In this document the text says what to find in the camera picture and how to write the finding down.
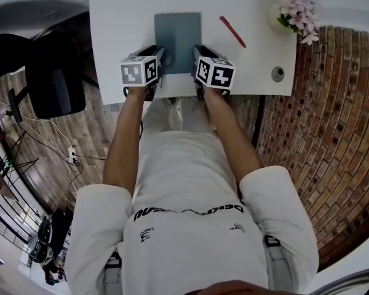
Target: long-sleeve white shirt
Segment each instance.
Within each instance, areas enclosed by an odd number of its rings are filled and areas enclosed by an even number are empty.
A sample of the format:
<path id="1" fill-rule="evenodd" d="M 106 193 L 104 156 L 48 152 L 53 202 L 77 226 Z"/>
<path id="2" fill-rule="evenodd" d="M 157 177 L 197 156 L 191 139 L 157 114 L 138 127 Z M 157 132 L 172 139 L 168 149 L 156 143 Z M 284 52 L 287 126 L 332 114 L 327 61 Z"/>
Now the long-sleeve white shirt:
<path id="1" fill-rule="evenodd" d="M 319 258 L 288 171 L 262 168 L 239 186 L 243 203 L 218 138 L 163 132 L 149 139 L 140 149 L 134 204 L 120 187 L 78 192 L 66 258 L 73 294 L 103 294 L 101 275 L 117 247 L 125 295 L 183 295 L 228 280 L 267 288 L 263 234 L 252 215 L 280 240 L 294 290 L 303 290 Z"/>

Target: white cube with marker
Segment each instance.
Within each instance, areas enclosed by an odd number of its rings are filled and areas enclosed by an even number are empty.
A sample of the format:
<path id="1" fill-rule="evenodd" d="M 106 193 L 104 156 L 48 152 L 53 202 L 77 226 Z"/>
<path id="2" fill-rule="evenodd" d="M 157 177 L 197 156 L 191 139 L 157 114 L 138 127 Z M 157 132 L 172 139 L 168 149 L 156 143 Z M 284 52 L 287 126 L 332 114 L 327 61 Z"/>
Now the white cube with marker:
<path id="1" fill-rule="evenodd" d="M 122 85 L 126 87 L 147 86 L 157 80 L 157 57 L 127 57 L 119 63 Z"/>
<path id="2" fill-rule="evenodd" d="M 236 68 L 229 60 L 199 57 L 196 79 L 207 87 L 230 90 L 235 72 Z"/>

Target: white vase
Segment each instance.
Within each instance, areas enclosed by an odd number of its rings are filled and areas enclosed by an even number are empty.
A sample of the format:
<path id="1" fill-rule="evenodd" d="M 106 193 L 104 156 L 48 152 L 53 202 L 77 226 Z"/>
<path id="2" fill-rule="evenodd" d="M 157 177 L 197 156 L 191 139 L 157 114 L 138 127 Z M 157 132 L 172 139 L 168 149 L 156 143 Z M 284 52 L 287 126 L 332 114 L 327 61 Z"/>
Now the white vase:
<path id="1" fill-rule="evenodd" d="M 267 22 L 271 30 L 279 34 L 290 34 L 293 31 L 283 26 L 277 19 L 280 18 L 280 7 L 278 4 L 273 4 L 268 11 Z"/>

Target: red pen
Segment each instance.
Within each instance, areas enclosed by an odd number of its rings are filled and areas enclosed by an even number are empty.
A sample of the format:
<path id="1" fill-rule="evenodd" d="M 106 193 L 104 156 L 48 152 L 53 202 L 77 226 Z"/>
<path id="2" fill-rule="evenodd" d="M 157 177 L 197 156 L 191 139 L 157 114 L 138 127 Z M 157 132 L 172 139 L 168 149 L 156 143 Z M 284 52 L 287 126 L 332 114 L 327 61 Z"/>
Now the red pen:
<path id="1" fill-rule="evenodd" d="M 223 23 L 228 27 L 228 29 L 234 34 L 235 38 L 240 42 L 240 44 L 246 48 L 245 42 L 240 38 L 240 36 L 235 32 L 235 30 L 232 28 L 232 26 L 228 23 L 227 19 L 225 17 L 220 17 L 220 20 L 223 21 Z"/>

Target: white table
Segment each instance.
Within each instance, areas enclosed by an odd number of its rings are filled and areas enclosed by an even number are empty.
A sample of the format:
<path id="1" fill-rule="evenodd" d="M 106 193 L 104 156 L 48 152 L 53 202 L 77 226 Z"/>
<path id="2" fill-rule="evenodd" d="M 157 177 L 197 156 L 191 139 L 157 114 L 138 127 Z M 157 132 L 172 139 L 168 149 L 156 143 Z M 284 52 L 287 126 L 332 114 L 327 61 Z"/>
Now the white table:
<path id="1" fill-rule="evenodd" d="M 232 94 L 290 95 L 296 36 L 272 31 L 266 21 L 269 8 L 279 0 L 90 0 L 90 25 L 98 83 L 104 104 L 125 100 L 118 63 L 128 54 L 155 43 L 154 15 L 200 12 L 202 43 L 232 60 L 237 73 Z M 224 15 L 244 40 L 243 48 L 219 19 Z M 281 66 L 282 82 L 271 78 Z M 195 96 L 190 74 L 164 76 L 156 98 Z"/>

